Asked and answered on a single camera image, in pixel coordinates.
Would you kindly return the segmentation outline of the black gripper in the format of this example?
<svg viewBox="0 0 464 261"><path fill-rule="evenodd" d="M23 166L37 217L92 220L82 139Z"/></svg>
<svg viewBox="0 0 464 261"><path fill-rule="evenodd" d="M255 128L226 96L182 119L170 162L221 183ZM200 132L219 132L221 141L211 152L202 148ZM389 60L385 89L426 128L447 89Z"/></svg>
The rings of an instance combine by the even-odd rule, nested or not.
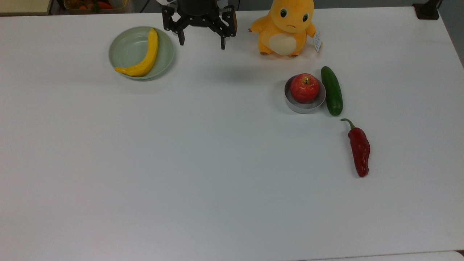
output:
<svg viewBox="0 0 464 261"><path fill-rule="evenodd" d="M227 38L237 34L236 9L233 5L226 5L220 9L215 0L179 0L177 13L180 18L173 20L175 9L162 7L163 27L174 33L179 44L184 46L184 29L188 25L209 27L220 36L221 49L225 50Z"/></svg>

